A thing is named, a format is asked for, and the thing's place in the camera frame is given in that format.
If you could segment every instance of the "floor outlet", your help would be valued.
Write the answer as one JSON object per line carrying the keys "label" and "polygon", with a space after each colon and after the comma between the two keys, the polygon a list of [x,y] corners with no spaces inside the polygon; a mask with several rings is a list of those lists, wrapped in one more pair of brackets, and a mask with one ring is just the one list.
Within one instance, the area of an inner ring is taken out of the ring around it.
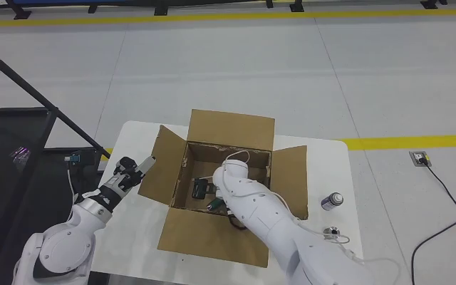
{"label": "floor outlet", "polygon": [[424,163],[420,162],[420,158],[425,158],[428,162],[428,166],[432,166],[428,157],[428,154],[426,154],[425,151],[414,151],[414,152],[408,152],[410,154],[410,157],[412,158],[413,164],[418,167],[425,167],[426,165]]}

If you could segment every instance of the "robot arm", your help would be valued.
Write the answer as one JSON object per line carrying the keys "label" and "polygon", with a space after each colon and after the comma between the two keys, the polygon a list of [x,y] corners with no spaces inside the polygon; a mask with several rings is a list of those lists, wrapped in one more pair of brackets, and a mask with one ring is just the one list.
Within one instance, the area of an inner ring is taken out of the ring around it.
{"label": "robot arm", "polygon": [[367,268],[337,244],[300,227],[302,221],[273,192],[247,175],[246,163],[225,160],[212,177],[216,196],[274,253],[290,284],[373,284]]}
{"label": "robot arm", "polygon": [[[154,164],[154,157],[148,157],[139,166],[129,157],[122,158],[105,184],[85,193],[85,199],[73,205],[71,219],[43,234],[33,234],[22,252],[13,285],[86,284],[95,249],[94,232],[106,227],[114,208],[132,187],[141,183]],[[61,275],[35,279],[36,262],[41,262],[49,272]]]}

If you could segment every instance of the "yellow stripe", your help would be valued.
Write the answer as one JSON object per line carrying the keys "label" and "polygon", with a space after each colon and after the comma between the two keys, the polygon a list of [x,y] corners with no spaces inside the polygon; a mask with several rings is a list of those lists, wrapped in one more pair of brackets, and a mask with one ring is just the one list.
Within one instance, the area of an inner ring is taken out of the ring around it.
{"label": "yellow stripe", "polygon": [[456,147],[456,135],[426,135],[396,138],[343,138],[348,150],[394,150],[400,148]]}
{"label": "yellow stripe", "polygon": [[297,19],[297,18],[365,18],[397,16],[456,16],[456,10],[398,10],[398,11],[330,11],[330,12],[269,12],[239,14],[196,14],[176,16],[146,16],[125,18],[79,18],[79,19],[28,19],[0,21],[0,26],[55,26],[93,24],[134,24],[174,21],[218,21],[255,19]]}

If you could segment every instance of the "open cardboard box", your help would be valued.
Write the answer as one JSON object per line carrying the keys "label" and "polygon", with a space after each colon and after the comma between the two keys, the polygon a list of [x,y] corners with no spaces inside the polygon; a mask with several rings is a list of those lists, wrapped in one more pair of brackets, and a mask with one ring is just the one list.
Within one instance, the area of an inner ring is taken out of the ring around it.
{"label": "open cardboard box", "polygon": [[[139,194],[168,204],[158,249],[267,267],[268,249],[249,230],[240,231],[226,209],[206,209],[214,194],[192,198],[194,178],[212,176],[224,159],[248,150],[249,178],[279,193],[292,213],[307,219],[307,147],[272,151],[274,119],[192,110],[187,141],[164,126],[155,141],[155,165],[147,172]],[[233,159],[246,160],[240,153]]]}

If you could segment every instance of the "gray floor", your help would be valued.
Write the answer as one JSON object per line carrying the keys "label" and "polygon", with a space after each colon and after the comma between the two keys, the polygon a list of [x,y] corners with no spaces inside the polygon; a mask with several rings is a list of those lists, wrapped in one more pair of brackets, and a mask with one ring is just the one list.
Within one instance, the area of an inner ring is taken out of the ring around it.
{"label": "gray floor", "polygon": [[[10,27],[0,28],[0,56],[105,147],[127,120],[186,125],[192,108],[273,117],[280,135],[452,135],[455,29],[441,16]],[[0,86],[2,107],[38,105],[4,76]],[[48,142],[81,145],[63,124]],[[364,255],[399,261],[400,285],[411,283],[413,248],[456,217],[408,151],[350,153]],[[426,151],[456,195],[456,150]],[[455,235],[421,249],[417,284],[453,283]],[[392,284],[392,264],[372,268],[378,284]]]}

